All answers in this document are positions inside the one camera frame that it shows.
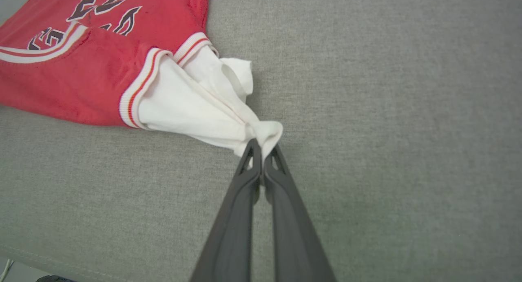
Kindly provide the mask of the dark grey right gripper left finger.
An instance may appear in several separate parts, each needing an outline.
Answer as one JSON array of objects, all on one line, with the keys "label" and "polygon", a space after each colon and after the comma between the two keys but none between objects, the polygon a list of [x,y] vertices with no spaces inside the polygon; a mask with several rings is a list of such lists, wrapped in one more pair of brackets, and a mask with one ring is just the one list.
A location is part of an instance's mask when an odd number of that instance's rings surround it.
[{"label": "dark grey right gripper left finger", "polygon": [[207,241],[198,258],[192,282],[249,282],[253,206],[259,196],[261,148],[248,142],[231,180]]}]

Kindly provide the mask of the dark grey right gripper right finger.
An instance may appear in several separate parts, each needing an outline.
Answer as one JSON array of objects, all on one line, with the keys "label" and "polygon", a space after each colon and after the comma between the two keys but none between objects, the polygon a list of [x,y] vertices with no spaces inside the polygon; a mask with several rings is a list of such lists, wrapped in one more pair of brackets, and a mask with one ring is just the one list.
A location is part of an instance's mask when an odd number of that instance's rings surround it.
[{"label": "dark grey right gripper right finger", "polygon": [[263,162],[263,182],[272,206],[276,282],[335,282],[328,257],[279,146]]}]

